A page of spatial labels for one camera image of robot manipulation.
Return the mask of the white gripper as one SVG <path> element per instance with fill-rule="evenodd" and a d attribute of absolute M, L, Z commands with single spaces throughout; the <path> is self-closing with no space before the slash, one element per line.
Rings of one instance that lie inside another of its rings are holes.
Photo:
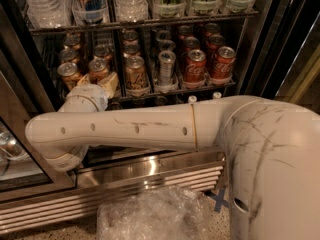
<path fill-rule="evenodd" d="M 108 106 L 108 97 L 113 98 L 120 90 L 116 72 L 100 79 L 97 84 L 89 84 L 90 77 L 85 74 L 66 96 L 59 112 L 101 112 Z"/>

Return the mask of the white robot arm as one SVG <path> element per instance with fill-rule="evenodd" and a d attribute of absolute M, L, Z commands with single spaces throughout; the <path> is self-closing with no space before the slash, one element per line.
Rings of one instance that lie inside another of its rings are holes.
<path fill-rule="evenodd" d="M 320 240 L 320 116 L 255 96 L 109 111 L 102 88 L 76 87 L 25 135 L 56 170 L 75 168 L 88 145 L 226 155 L 232 240 Z"/>

